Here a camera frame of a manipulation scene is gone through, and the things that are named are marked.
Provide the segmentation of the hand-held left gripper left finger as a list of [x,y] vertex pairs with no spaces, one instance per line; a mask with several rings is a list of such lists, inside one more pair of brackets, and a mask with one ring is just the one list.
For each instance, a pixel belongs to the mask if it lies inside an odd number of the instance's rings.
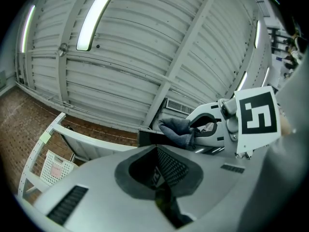
[[52,185],[35,201],[42,214],[49,212],[75,186],[87,189],[63,225],[71,232],[174,232],[154,201],[132,198],[118,186],[114,172],[118,163],[145,147],[91,160]]

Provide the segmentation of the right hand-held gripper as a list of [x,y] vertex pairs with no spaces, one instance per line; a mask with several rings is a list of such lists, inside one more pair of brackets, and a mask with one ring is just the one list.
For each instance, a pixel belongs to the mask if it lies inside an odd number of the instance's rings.
[[200,105],[186,119],[190,125],[204,125],[198,127],[195,144],[224,147],[217,154],[220,157],[252,153],[281,136],[279,107],[271,87],[236,91],[231,99]]

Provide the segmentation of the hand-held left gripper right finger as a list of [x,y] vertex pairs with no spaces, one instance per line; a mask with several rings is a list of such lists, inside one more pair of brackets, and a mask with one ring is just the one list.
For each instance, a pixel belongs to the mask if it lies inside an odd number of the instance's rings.
[[244,209],[261,172],[266,151],[236,159],[158,145],[164,202],[156,212],[158,232],[239,232]]

